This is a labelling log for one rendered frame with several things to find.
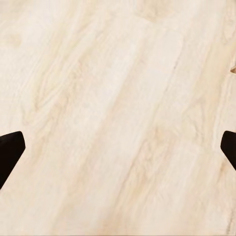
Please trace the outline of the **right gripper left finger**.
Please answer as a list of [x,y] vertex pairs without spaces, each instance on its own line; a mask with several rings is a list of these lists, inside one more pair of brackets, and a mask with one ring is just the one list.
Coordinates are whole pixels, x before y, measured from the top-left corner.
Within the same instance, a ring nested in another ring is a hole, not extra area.
[[0,136],[0,190],[25,149],[21,131]]

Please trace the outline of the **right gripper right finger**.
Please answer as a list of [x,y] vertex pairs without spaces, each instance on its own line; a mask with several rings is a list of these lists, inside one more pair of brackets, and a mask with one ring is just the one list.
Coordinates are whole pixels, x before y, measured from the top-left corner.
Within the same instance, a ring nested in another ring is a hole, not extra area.
[[220,148],[236,170],[236,133],[226,130]]

